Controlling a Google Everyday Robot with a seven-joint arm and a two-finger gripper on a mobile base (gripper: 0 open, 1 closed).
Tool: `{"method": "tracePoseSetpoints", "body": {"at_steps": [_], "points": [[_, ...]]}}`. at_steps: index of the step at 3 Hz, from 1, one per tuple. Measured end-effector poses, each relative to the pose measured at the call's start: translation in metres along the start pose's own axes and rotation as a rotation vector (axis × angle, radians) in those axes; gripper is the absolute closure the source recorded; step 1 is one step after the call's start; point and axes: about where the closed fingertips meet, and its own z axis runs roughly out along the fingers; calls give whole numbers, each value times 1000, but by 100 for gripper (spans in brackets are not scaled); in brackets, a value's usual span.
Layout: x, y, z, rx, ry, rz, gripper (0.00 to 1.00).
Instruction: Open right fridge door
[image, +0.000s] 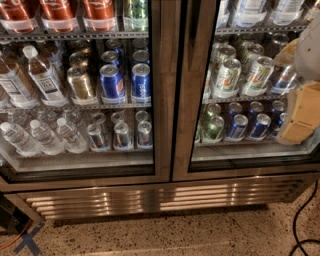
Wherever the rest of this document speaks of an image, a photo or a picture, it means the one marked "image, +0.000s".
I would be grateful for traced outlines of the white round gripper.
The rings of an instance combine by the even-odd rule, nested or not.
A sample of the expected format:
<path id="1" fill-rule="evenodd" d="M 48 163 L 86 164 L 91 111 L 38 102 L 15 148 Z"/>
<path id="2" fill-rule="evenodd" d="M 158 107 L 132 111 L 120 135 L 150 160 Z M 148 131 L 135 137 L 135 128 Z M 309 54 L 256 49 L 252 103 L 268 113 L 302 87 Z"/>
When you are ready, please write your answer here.
<path id="1" fill-rule="evenodd" d="M 298 40 L 288 43 L 274 61 L 280 66 L 294 63 L 301 77 L 320 81 L 320 15 L 312 20 Z M 320 82 L 291 90 L 287 99 L 287 119 L 276 140 L 283 145 L 298 145 L 320 126 Z"/>

